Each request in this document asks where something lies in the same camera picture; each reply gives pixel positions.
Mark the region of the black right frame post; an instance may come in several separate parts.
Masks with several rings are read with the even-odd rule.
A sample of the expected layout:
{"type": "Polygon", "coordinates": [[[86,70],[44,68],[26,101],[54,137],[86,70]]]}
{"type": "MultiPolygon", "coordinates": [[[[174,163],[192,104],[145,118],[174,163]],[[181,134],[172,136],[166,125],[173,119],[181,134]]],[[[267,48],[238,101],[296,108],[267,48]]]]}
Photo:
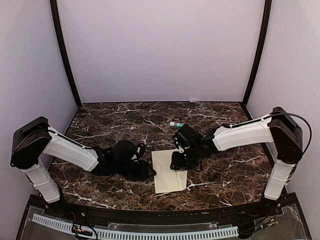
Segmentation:
{"type": "Polygon", "coordinates": [[[270,20],[270,15],[271,15],[271,8],[272,8],[272,0],[265,0],[264,1],[264,8],[263,8],[263,14],[262,14],[262,20],[261,20],[261,26],[260,26],[260,31],[259,31],[259,36],[258,36],[258,42],[257,42],[257,47],[252,63],[252,68],[250,71],[248,83],[244,92],[244,96],[242,99],[242,105],[246,108],[253,88],[255,84],[255,80],[258,74],[261,58],[263,55],[263,50],[265,46],[265,41],[267,37],[267,32],[268,32],[268,26],[269,26],[269,20],[270,20]]]}

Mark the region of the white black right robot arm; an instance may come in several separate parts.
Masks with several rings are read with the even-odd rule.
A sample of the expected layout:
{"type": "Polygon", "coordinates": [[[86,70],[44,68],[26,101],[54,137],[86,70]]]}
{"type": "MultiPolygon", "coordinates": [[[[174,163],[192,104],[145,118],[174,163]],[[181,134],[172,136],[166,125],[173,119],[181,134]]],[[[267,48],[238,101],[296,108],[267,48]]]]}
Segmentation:
{"type": "Polygon", "coordinates": [[[277,157],[264,190],[264,199],[255,205],[255,213],[266,217],[275,208],[299,161],[309,148],[303,143],[303,130],[294,120],[305,118],[274,107],[270,114],[238,124],[215,127],[201,134],[183,124],[173,135],[177,151],[171,155],[171,170],[191,170],[213,154],[241,146],[273,143],[277,157]]]}

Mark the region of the black left frame post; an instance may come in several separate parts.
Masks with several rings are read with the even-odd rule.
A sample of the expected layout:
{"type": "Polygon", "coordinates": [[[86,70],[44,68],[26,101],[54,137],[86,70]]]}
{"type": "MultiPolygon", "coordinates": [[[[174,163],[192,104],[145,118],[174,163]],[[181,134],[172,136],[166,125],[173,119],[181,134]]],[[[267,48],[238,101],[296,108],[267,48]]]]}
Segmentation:
{"type": "Polygon", "coordinates": [[[50,9],[51,9],[51,15],[52,15],[52,20],[53,20],[55,35],[56,35],[56,39],[57,39],[58,48],[59,48],[60,56],[62,59],[64,71],[65,71],[65,74],[66,74],[66,77],[68,80],[68,85],[70,87],[75,104],[76,104],[77,108],[79,108],[82,105],[82,101],[81,101],[80,94],[79,94],[77,86],[76,86],[76,81],[73,76],[71,64],[69,61],[69,56],[67,53],[67,48],[66,48],[62,25],[61,25],[61,20],[60,20],[58,1],[57,0],[50,0],[49,3],[50,3],[50,9]]]}

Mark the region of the green white glue stick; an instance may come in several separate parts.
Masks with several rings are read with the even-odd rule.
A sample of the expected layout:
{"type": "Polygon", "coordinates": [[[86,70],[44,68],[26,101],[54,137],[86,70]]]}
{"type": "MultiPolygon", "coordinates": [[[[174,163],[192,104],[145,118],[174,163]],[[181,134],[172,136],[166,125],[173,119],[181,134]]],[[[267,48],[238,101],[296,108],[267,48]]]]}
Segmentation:
{"type": "Polygon", "coordinates": [[[169,125],[170,125],[171,127],[181,128],[184,124],[183,124],[183,123],[180,123],[180,122],[171,121],[171,122],[169,123],[169,125]]]}

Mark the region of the beige paper envelope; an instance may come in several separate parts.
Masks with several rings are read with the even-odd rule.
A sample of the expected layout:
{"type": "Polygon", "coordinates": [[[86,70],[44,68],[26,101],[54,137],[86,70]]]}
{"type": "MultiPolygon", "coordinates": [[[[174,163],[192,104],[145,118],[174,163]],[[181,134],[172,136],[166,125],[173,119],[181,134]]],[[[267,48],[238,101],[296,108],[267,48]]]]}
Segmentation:
{"type": "Polygon", "coordinates": [[[152,167],[156,171],[154,189],[156,194],[183,191],[187,187],[187,170],[170,169],[172,154],[177,149],[152,151],[152,167]]]}

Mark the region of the black frame post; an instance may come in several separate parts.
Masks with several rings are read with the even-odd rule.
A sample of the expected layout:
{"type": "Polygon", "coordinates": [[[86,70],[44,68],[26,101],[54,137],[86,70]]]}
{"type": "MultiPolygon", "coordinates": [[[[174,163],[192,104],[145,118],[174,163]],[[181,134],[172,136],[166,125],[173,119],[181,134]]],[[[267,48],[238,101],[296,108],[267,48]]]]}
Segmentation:
{"type": "Polygon", "coordinates": [[[76,104],[77,108],[79,108],[82,105],[82,101],[81,101],[80,94],[79,94],[77,86],[76,86],[76,81],[73,76],[71,64],[69,61],[69,56],[67,53],[67,48],[66,48],[62,25],[61,25],[61,20],[60,20],[58,1],[57,0],[50,0],[49,3],[50,3],[50,9],[51,9],[51,15],[52,15],[52,20],[53,20],[55,35],[56,35],[56,39],[57,39],[58,48],[59,48],[60,56],[62,59],[64,71],[65,71],[65,74],[66,74],[66,77],[68,80],[68,85],[70,87],[75,104],[76,104]]]}
{"type": "Polygon", "coordinates": [[[265,41],[267,37],[267,32],[268,32],[268,26],[269,26],[269,20],[270,20],[270,15],[271,15],[271,8],[272,8],[272,0],[265,0],[264,1],[264,8],[263,8],[263,14],[262,14],[262,20],[261,20],[261,26],[260,26],[260,31],[259,31],[259,36],[258,36],[258,42],[257,42],[257,47],[252,63],[252,68],[250,71],[248,83],[244,92],[244,96],[242,99],[242,105],[246,108],[253,88],[255,84],[255,80],[258,74],[261,58],[263,55],[263,50],[265,46],[265,41]]]}

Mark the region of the black front table rail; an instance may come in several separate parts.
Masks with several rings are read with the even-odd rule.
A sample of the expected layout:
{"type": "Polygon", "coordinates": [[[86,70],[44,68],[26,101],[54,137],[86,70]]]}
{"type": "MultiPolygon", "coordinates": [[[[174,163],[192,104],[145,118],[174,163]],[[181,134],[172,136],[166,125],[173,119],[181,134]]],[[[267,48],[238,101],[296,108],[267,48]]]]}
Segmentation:
{"type": "Polygon", "coordinates": [[[285,196],[281,196],[276,201],[262,198],[258,202],[202,210],[138,211],[91,207],[65,201],[47,204],[40,196],[29,197],[29,201],[43,208],[51,216],[101,226],[111,223],[152,226],[202,223],[218,223],[220,226],[248,225],[256,219],[274,216],[276,211],[284,206],[285,199],[285,196]]]}

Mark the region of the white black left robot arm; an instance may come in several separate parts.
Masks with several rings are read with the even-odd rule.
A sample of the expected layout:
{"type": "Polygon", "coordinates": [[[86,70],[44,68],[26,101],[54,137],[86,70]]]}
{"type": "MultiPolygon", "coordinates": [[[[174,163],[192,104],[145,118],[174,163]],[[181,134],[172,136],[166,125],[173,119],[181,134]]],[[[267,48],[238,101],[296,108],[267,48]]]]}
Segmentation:
{"type": "Polygon", "coordinates": [[[10,165],[22,170],[58,217],[67,218],[71,208],[62,200],[62,191],[41,162],[41,155],[59,158],[96,176],[119,174],[126,180],[144,181],[157,174],[142,160],[145,150],[145,144],[128,140],[120,140],[114,147],[88,147],[59,133],[40,116],[14,132],[10,165]]]}

